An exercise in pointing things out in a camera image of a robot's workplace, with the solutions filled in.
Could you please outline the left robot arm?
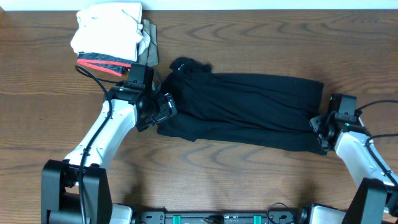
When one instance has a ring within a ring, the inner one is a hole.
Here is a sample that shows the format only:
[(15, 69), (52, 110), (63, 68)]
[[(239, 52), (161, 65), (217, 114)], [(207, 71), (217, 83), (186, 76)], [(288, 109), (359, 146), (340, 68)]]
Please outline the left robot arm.
[(170, 93), (114, 86), (86, 136), (63, 160), (42, 169), (42, 223), (140, 223), (131, 207), (114, 203), (108, 169), (127, 133), (144, 131), (177, 113)]

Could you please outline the black t-shirt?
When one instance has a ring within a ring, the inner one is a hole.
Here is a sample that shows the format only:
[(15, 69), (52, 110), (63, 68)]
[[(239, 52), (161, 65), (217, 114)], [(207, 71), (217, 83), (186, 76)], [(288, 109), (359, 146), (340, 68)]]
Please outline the black t-shirt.
[(157, 133), (188, 141), (240, 142), (324, 155), (310, 120), (318, 116), (323, 83), (304, 78), (213, 73), (209, 64), (180, 57), (162, 83), (177, 114)]

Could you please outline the white folded garment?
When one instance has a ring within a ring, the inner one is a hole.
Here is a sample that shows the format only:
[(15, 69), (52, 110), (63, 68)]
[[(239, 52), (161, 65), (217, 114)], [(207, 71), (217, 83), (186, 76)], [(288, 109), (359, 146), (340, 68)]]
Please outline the white folded garment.
[(150, 46), (139, 2), (95, 4), (76, 17), (78, 30), (71, 47), (77, 54), (98, 53), (135, 62)]

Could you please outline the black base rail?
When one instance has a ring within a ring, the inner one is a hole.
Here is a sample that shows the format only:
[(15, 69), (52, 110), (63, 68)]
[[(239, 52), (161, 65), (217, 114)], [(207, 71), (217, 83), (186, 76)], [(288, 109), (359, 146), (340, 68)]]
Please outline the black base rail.
[(165, 212), (148, 211), (139, 214), (145, 224), (301, 224), (308, 223), (306, 208), (292, 210), (271, 208), (265, 212)]

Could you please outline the grey red-trimmed folded garment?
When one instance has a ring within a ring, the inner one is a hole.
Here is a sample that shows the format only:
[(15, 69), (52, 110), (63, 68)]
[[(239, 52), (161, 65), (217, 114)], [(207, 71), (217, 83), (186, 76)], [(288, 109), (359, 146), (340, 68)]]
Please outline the grey red-trimmed folded garment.
[(77, 64), (121, 77), (134, 61), (99, 53), (79, 53)]

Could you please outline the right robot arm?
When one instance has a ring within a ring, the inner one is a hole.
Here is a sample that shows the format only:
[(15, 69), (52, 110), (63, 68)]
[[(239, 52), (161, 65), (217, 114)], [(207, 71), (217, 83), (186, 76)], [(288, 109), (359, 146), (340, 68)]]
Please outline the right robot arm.
[(295, 223), (382, 223), (383, 215), (397, 217), (397, 174), (378, 153), (361, 121), (336, 111), (310, 120), (321, 146), (334, 151), (349, 170), (356, 194), (346, 211), (311, 204), (302, 207)]

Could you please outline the olive grey folded garment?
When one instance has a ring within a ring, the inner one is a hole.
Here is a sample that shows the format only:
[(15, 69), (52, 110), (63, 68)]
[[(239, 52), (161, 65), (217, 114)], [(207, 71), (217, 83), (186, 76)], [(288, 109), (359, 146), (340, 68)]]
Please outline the olive grey folded garment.
[(137, 63), (149, 67), (158, 65), (157, 26), (144, 19), (141, 33), (143, 38), (138, 43)]

